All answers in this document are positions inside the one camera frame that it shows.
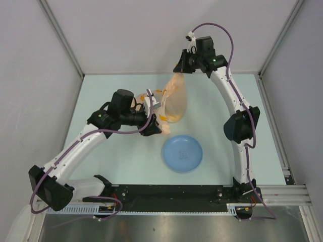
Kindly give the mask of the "translucent orange plastic bag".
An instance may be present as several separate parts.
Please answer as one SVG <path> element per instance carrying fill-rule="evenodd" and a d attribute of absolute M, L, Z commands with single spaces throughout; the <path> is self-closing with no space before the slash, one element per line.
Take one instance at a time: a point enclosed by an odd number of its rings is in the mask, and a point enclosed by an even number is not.
<path fill-rule="evenodd" d="M 142 136 L 168 135 L 170 124 L 177 123 L 187 109 L 187 92 L 185 77 L 182 73 L 175 73 L 163 89 L 152 91 L 155 101 L 160 107 L 153 110 L 149 126 L 140 132 Z"/>

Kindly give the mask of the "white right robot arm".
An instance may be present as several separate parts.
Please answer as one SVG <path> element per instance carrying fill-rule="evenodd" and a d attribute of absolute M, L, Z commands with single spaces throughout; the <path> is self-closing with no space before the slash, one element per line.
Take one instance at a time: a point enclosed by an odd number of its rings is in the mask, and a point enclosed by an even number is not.
<path fill-rule="evenodd" d="M 231 75 L 229 63 L 223 55 L 217 55 L 210 36 L 196 38 L 189 33 L 186 39 L 190 42 L 182 50 L 180 60 L 173 69 L 175 73 L 192 74 L 201 70 L 216 85 L 227 105 L 230 117 L 224 124 L 224 133 L 231 142 L 235 173 L 233 186 L 228 191 L 219 189 L 217 195 L 224 195 L 228 202 L 249 202 L 256 196 L 256 181 L 253 176 L 250 152 L 250 141 L 255 141 L 260 110 L 251 106 L 236 86 Z"/>

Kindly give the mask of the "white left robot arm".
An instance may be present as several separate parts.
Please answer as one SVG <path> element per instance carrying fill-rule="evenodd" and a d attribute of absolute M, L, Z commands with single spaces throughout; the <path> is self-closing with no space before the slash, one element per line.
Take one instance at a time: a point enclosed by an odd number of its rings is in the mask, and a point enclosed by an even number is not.
<path fill-rule="evenodd" d="M 28 175 L 33 193 L 29 204 L 36 197 L 49 208 L 60 211 L 73 200 L 107 201 L 113 199 L 112 184 L 101 175 L 88 179 L 71 180 L 70 176 L 84 159 L 112 134 L 140 133 L 151 136 L 162 132 L 155 110 L 161 106 L 151 90 L 147 90 L 139 103 L 134 94 L 125 89 L 114 92 L 88 118 L 75 140 L 50 162 L 42 167 L 34 165 Z"/>

